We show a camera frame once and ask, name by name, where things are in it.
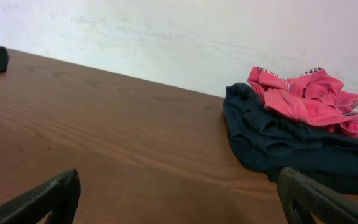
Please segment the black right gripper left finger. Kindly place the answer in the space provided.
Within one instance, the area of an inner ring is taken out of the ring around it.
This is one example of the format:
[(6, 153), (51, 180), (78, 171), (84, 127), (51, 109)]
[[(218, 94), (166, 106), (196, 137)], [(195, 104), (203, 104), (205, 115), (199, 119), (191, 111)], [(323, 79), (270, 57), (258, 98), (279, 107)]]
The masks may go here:
[(24, 194), (0, 205), (0, 224), (72, 224), (81, 185), (75, 169), (66, 170)]

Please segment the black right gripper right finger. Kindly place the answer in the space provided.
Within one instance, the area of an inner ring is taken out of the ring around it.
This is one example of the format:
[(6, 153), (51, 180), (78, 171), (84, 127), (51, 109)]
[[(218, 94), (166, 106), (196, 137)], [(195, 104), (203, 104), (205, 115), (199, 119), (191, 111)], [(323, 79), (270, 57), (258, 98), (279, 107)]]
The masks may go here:
[(282, 169), (278, 196), (288, 223), (358, 224), (358, 204), (290, 167)]

